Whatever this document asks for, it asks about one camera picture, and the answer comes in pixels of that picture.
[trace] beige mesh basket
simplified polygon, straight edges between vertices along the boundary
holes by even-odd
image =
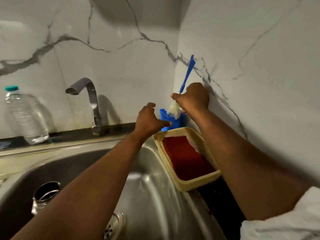
[[[174,172],[174,168],[172,166],[170,157],[166,153],[166,150],[163,146],[163,138],[164,137],[174,137],[174,136],[186,136],[190,145],[194,147],[194,149],[200,153],[202,156],[206,158],[206,160],[212,165],[212,167],[216,170],[212,173],[206,174],[201,177],[197,177],[188,181],[181,180],[178,178],[176,173]],[[202,136],[196,132],[194,129],[189,127],[183,127],[178,129],[171,129],[167,131],[162,131],[153,136],[153,139],[158,147],[158,151],[162,157],[162,160],[169,171],[175,185],[177,188],[182,191],[189,191],[194,188],[200,187],[202,185],[205,185],[207,183],[210,183],[212,181],[215,181],[218,179],[218,177],[221,175],[221,172],[219,170],[219,167],[214,160],[214,157],[212,156],[208,146],[206,145],[204,139]]]

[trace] faucet spout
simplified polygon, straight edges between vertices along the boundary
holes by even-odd
[[[99,135],[101,133],[102,119],[99,111],[98,97],[94,83],[87,77],[83,77],[76,81],[66,89],[67,94],[78,95],[82,89],[87,88],[89,95],[89,102],[92,108],[92,116],[94,125],[92,126],[93,134]]]

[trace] shirt sleeve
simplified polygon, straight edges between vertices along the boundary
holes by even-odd
[[[242,222],[240,234],[241,240],[319,240],[320,189],[311,187],[288,213]]]

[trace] sink basin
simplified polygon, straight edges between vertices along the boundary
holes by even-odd
[[[0,188],[1,239],[10,239],[34,217],[32,197],[39,186],[58,181],[65,187],[115,143],[43,151],[54,156],[4,182]],[[197,191],[181,193],[175,188],[151,140],[143,145],[132,164],[115,211],[125,219],[121,239],[224,239]]]

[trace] water bottle cap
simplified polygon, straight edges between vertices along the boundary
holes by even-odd
[[[7,87],[4,87],[4,89],[6,91],[17,91],[19,89],[18,86],[7,86]]]

